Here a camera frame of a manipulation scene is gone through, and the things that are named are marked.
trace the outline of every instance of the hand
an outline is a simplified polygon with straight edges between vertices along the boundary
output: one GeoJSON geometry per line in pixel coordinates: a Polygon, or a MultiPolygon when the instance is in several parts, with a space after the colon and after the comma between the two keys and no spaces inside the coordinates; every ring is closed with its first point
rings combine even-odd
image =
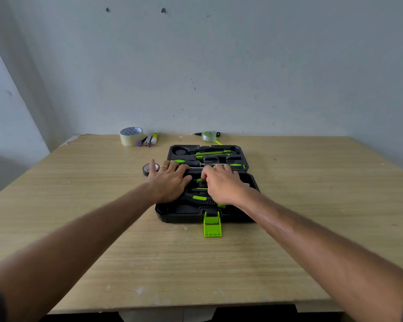
{"type": "Polygon", "coordinates": [[[207,165],[201,171],[201,178],[208,182],[208,193],[216,203],[236,204],[247,186],[240,180],[239,173],[230,165],[207,165]]]}
{"type": "Polygon", "coordinates": [[[152,186],[155,203],[167,203],[176,200],[182,193],[192,177],[183,174],[188,165],[179,165],[177,161],[164,161],[158,172],[155,169],[155,160],[149,166],[148,183],[152,186]]]}

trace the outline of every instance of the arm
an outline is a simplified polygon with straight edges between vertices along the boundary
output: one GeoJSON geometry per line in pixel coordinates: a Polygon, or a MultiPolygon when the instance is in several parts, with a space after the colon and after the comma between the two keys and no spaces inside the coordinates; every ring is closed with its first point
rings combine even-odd
{"type": "Polygon", "coordinates": [[[403,269],[244,185],[230,167],[205,167],[215,202],[247,213],[357,321],[401,321],[403,269]]]}
{"type": "Polygon", "coordinates": [[[187,165],[165,161],[148,182],[81,216],[0,262],[0,293],[9,321],[37,321],[47,314],[107,248],[150,206],[182,194],[187,165]]]}

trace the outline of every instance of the tool case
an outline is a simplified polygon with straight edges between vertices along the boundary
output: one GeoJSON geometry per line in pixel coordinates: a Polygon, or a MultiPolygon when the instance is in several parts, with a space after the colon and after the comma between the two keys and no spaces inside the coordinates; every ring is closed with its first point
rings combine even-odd
{"type": "Polygon", "coordinates": [[[205,165],[229,164],[232,170],[239,172],[239,177],[249,188],[259,191],[254,177],[247,171],[249,164],[239,146],[214,145],[171,146],[167,159],[181,163],[189,163],[186,175],[192,181],[186,186],[184,193],[171,203],[159,203],[155,207],[158,217],[166,223],[203,223],[204,235],[221,236],[221,223],[253,222],[243,211],[233,205],[215,203],[208,194],[206,181],[201,180],[205,165]],[[209,232],[209,226],[217,226],[216,232],[209,232]]]}

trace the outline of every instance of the glue stick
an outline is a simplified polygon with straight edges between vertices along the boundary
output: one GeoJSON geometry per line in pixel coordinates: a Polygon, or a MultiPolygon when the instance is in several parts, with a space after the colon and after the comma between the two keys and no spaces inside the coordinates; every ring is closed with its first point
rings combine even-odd
{"type": "Polygon", "coordinates": [[[151,139],[151,144],[155,145],[157,143],[158,132],[154,132],[151,139]]]}

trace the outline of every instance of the black tool case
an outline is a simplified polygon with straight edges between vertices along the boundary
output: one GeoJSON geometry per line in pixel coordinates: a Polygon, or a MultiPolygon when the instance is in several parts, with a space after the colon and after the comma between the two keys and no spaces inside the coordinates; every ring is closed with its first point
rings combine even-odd
{"type": "MultiPolygon", "coordinates": [[[[243,183],[247,183],[249,188],[259,191],[254,177],[247,172],[249,165],[245,155],[239,146],[214,145],[175,145],[171,146],[167,159],[185,160],[200,163],[207,163],[211,166],[215,164],[229,164],[232,170],[239,172],[239,177],[243,183]],[[220,154],[209,154],[210,152],[221,152],[220,154]]],[[[207,193],[207,183],[201,180],[202,169],[191,167],[186,175],[193,177],[186,186],[184,193],[171,203],[159,203],[155,206],[158,217],[167,223],[203,223],[203,214],[219,212],[221,223],[227,222],[253,222],[253,220],[243,211],[233,205],[221,205],[215,203],[207,193]]]]}

